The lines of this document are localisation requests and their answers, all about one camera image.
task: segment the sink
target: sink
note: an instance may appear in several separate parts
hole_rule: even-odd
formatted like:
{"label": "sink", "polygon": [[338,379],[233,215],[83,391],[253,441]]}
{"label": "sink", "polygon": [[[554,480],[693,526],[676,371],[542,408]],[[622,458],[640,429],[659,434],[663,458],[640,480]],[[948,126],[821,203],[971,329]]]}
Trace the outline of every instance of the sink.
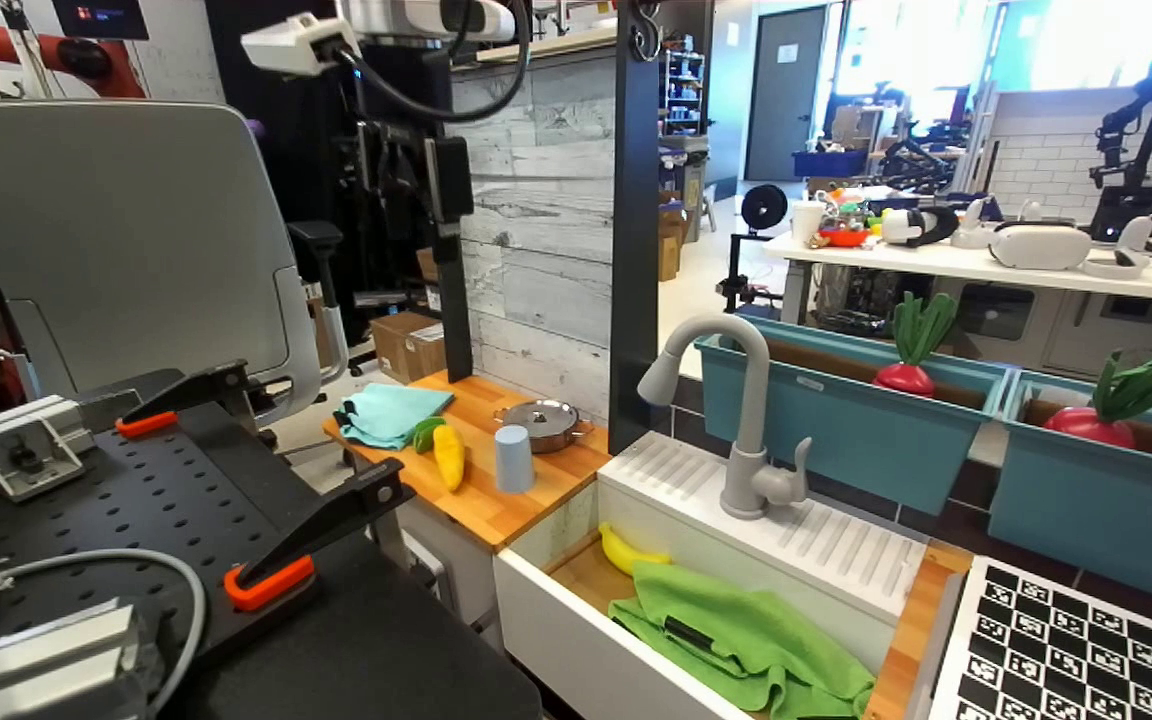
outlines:
{"label": "sink", "polygon": [[633,543],[671,551],[680,566],[776,592],[877,670],[922,541],[815,494],[736,520],[719,490],[719,454],[640,434],[590,489],[490,559],[504,648],[580,716],[745,716],[607,618],[607,600],[633,596],[595,546],[607,520]]}

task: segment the green cloth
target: green cloth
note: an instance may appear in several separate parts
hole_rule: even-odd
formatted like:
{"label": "green cloth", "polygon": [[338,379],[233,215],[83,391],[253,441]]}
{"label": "green cloth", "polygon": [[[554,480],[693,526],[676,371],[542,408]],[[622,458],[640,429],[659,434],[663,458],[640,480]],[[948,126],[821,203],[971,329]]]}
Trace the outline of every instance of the green cloth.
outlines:
{"label": "green cloth", "polygon": [[351,391],[343,400],[343,413],[336,413],[336,420],[338,432],[356,445],[407,447],[410,429],[444,413],[447,405],[450,405],[447,391],[374,379]]}
{"label": "green cloth", "polygon": [[776,720],[859,716],[871,670],[772,592],[671,563],[640,563],[611,618],[745,711]]}

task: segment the computer monitor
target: computer monitor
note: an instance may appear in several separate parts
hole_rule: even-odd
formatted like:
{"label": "computer monitor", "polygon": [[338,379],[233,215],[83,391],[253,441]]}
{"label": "computer monitor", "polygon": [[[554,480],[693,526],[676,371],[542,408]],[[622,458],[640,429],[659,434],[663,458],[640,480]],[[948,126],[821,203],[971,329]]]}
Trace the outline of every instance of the computer monitor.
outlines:
{"label": "computer monitor", "polygon": [[0,105],[0,286],[47,391],[249,363],[320,385],[290,238],[233,106]]}

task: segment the faucet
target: faucet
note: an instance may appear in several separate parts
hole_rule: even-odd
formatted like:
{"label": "faucet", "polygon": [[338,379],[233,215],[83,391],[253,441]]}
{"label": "faucet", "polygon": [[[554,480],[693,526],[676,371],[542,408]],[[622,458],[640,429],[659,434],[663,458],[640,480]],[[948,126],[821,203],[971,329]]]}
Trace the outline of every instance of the faucet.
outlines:
{"label": "faucet", "polygon": [[751,329],[738,316],[716,316],[716,318],[687,318],[669,339],[654,363],[640,374],[640,400],[669,405],[676,391],[682,348],[695,336],[732,336],[749,363],[745,363],[745,396],[738,396],[738,429],[726,451],[726,476],[723,476],[723,511],[738,520],[760,520],[763,505],[793,505],[807,494],[807,447],[811,434],[794,445],[794,471],[763,463],[763,424],[767,424],[767,371],[772,350],[760,329]]}

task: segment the door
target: door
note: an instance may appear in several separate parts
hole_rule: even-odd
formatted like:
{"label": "door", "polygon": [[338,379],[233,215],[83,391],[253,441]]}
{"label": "door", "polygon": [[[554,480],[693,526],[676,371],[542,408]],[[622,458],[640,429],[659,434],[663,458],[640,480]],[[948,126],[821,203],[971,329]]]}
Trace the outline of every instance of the door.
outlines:
{"label": "door", "polygon": [[825,6],[760,16],[745,181],[787,183],[793,150],[811,147]]}

